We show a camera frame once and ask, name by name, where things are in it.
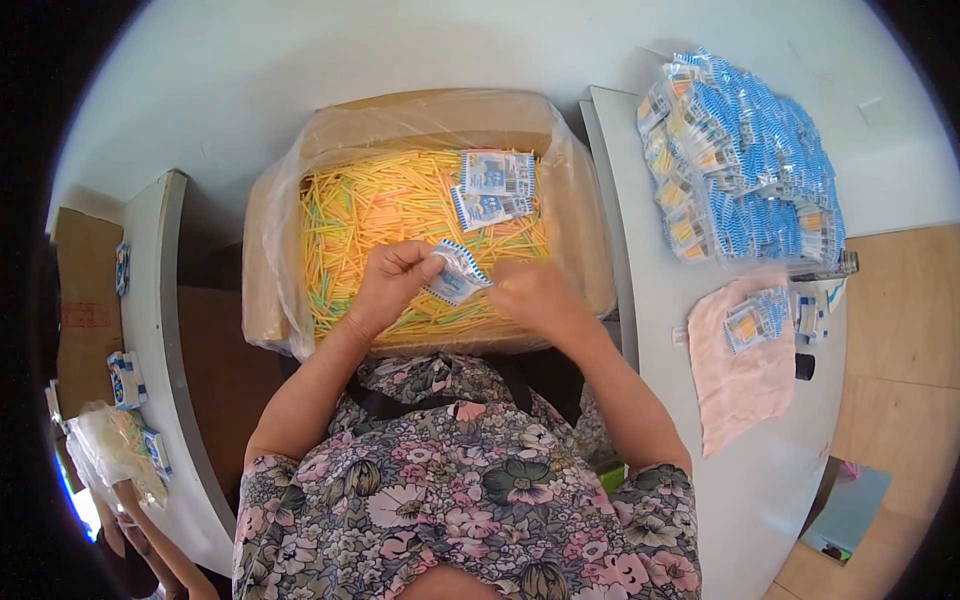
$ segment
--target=wooden floor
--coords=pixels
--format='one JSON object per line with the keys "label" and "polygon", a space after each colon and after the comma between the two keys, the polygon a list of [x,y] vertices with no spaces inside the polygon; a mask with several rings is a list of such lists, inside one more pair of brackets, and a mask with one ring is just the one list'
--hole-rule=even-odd
{"label": "wooden floor", "polygon": [[890,472],[846,566],[797,543],[764,600],[883,598],[936,514],[960,455],[960,226],[848,241],[847,368],[830,454]]}

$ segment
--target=straw packet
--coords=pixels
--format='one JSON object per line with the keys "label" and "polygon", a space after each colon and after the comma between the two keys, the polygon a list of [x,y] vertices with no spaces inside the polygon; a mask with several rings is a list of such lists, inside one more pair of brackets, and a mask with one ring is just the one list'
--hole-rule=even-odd
{"label": "straw packet", "polygon": [[446,266],[430,283],[423,286],[423,289],[440,300],[459,306],[474,292],[493,285],[493,282],[480,272],[473,254],[460,244],[443,239],[431,254],[442,256],[446,260]]}
{"label": "straw packet", "polygon": [[462,191],[530,198],[534,195],[534,161],[530,153],[464,152]]}
{"label": "straw packet", "polygon": [[529,198],[465,194],[459,185],[450,188],[450,196],[453,198],[453,206],[457,210],[457,218],[463,231],[503,223],[534,211]]}

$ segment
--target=floral print fabric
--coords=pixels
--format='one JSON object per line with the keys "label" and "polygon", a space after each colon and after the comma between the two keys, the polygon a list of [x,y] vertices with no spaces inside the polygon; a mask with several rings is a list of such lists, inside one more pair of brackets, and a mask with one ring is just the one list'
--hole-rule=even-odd
{"label": "floral print fabric", "polygon": [[244,473],[236,598],[385,598],[436,564],[507,598],[700,597],[687,476],[632,472],[609,496],[571,453],[571,428],[532,393],[519,411],[477,358],[384,359],[360,381],[403,402],[455,403],[371,421],[341,398],[329,438]]}

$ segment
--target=pink cloth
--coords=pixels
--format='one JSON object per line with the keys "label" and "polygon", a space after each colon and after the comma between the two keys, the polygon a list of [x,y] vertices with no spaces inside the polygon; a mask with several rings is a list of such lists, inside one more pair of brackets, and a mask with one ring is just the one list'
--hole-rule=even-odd
{"label": "pink cloth", "polygon": [[723,333],[727,311],[747,294],[786,285],[786,271],[763,269],[703,297],[690,311],[690,363],[704,426],[704,458],[755,423],[779,417],[793,399],[793,327],[734,356]]}

